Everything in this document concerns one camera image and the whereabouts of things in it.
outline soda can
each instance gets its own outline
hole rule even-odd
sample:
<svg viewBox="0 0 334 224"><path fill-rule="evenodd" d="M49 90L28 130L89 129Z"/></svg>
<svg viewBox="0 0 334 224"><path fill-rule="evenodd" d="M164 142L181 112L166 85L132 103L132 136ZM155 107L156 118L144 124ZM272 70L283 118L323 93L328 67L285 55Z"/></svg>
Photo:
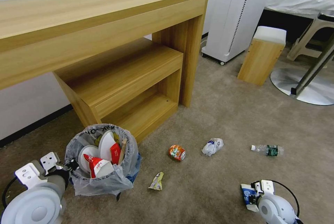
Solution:
<svg viewBox="0 0 334 224"><path fill-rule="evenodd" d="M182 146L179 145L172 145L169 148L168 153L170 154L170 156L178 161L182 161L185 158L185 150Z"/></svg>

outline white paper plate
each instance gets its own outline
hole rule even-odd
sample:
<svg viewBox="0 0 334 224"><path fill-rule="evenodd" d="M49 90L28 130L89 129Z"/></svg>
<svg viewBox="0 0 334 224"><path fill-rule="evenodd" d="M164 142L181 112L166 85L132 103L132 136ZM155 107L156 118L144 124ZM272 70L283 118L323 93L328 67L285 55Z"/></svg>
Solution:
<svg viewBox="0 0 334 224"><path fill-rule="evenodd" d="M85 159L84 154L87 154L91 157L98 157L98 148L94 145L85 146L83 149L81 149L78 155L79 167L82 169L82 171L90 173L89 163Z"/></svg>
<svg viewBox="0 0 334 224"><path fill-rule="evenodd" d="M104 160L111 160L111 153L110 153L110 148L112 147L113 144L115 144L114 140L114 134L112 133L111 130L106 131L98 145L98 154L101 159Z"/></svg>

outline plastic water bottle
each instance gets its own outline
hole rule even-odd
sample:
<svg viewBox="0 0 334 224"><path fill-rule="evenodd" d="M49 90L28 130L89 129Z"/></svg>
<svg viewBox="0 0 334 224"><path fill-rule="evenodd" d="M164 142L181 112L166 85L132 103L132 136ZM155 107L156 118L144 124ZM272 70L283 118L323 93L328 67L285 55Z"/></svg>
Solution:
<svg viewBox="0 0 334 224"><path fill-rule="evenodd" d="M277 145L252 145L250 149L266 156L281 156L284 153L283 147Z"/></svg>

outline black cable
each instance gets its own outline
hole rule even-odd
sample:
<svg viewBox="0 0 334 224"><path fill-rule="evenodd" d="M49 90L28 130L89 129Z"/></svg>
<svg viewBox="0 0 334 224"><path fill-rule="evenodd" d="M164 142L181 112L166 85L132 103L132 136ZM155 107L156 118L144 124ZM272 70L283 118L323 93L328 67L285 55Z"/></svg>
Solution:
<svg viewBox="0 0 334 224"><path fill-rule="evenodd" d="M288 190L290 192L290 194L292 194L292 196L294 197L294 199L296 201L296 204L297 204L297 217L299 217L299 213L300 213L300 211L299 211L299 203L298 203L298 200L297 200L296 196L294 195L294 193L286 185L282 184L281 182L278 182L276 180L271 180L271 181L274 182L274 183L277 183L277 184L281 185L286 190Z"/></svg>
<svg viewBox="0 0 334 224"><path fill-rule="evenodd" d="M17 180L17 177L15 176L6 186L6 188L4 189L3 193L2 193L2 205L3 205L3 209L6 209L7 207L7 203L6 203L6 194L8 189L10 188L10 186L14 183L14 181Z"/></svg>

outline desk leg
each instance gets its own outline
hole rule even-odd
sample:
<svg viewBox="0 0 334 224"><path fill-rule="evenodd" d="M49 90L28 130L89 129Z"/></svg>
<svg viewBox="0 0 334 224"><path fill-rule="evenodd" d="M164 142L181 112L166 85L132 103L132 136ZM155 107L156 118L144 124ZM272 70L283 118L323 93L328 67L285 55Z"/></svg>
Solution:
<svg viewBox="0 0 334 224"><path fill-rule="evenodd" d="M154 42L183 53L180 103L186 107L191 102L203 24L201 15L152 34Z"/></svg>
<svg viewBox="0 0 334 224"><path fill-rule="evenodd" d="M97 117L92 109L82 100L80 99L76 93L60 78L58 75L53 73L60 85L60 87L63 89L65 95L71 102L75 112L77 113L81 123L84 127L87 127L89 125L93 124L100 124L101 119Z"/></svg>

